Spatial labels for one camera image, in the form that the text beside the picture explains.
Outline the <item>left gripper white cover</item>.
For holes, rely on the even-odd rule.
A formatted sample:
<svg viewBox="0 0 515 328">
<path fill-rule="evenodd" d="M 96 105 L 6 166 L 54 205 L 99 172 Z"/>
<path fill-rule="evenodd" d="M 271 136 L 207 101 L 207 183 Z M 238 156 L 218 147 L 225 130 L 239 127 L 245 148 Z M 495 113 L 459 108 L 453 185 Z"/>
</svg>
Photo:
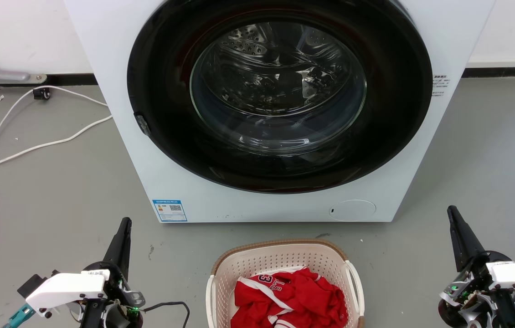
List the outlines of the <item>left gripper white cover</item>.
<svg viewBox="0 0 515 328">
<path fill-rule="evenodd" d="M 54 271 L 32 276 L 18 293 L 26 300 L 17 311 L 20 327 L 33 315 L 49 319 L 61 306 L 77 305 L 81 328 L 140 328 L 145 298 L 128 286 L 132 220 L 122 218 L 103 261 L 80 273 Z"/>
</svg>

